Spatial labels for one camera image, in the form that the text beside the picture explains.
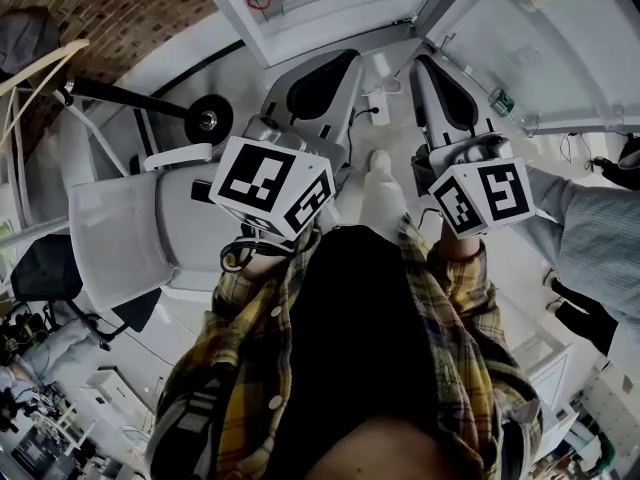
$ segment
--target power strip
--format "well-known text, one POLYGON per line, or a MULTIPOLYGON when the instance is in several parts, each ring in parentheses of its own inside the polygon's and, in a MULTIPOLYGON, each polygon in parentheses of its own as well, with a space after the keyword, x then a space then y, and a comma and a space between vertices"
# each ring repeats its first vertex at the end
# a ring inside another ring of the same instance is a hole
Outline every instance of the power strip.
POLYGON ((389 116, 389 104, 387 103, 387 94, 382 89, 376 89, 373 92, 367 94, 369 99, 369 108, 377 107, 379 112, 377 114, 371 113, 371 122, 375 126, 387 126, 391 123, 391 117, 389 116))

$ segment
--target white cube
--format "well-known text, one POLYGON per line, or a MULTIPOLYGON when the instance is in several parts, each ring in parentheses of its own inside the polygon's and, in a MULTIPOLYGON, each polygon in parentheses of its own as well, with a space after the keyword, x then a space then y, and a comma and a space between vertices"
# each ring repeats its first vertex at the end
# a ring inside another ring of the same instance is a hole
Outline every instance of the white cube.
POLYGON ((429 193, 457 238, 535 214, 529 177, 521 158, 452 165, 429 193))
POLYGON ((326 158, 231 137, 209 198, 244 224, 295 240, 335 190, 326 158))

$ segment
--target brick wall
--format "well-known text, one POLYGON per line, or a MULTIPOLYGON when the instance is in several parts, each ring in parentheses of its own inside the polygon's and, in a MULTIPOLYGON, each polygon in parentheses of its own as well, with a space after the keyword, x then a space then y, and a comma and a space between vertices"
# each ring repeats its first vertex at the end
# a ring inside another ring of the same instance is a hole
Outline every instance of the brick wall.
MULTIPOLYGON (((0 0, 0 14, 30 5, 49 9, 63 44, 77 38, 91 41, 72 58, 69 71, 107 83, 115 82, 158 45, 216 11, 211 0, 0 0)), ((22 128, 27 154, 60 110, 53 98, 38 97, 25 112, 22 128)))

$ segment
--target black shirt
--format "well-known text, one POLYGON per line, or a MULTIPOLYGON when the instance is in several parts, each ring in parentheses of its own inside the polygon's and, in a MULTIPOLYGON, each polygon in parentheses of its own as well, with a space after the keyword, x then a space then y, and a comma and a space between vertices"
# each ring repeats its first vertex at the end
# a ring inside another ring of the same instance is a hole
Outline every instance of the black shirt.
POLYGON ((268 478, 304 477, 374 416, 434 426, 433 363, 396 245, 363 226, 326 234, 291 327, 291 397, 268 478))

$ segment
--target white office chair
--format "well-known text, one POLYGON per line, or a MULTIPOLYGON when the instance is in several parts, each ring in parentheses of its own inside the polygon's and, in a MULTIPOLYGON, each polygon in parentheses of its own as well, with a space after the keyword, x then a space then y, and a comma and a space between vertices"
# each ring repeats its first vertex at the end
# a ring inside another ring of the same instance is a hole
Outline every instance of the white office chair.
POLYGON ((221 271, 220 250, 239 226, 207 202, 218 164, 155 170, 212 156, 209 144, 187 146, 149 157, 144 166, 150 172, 71 189, 71 242, 96 310, 159 288, 181 270, 221 271))

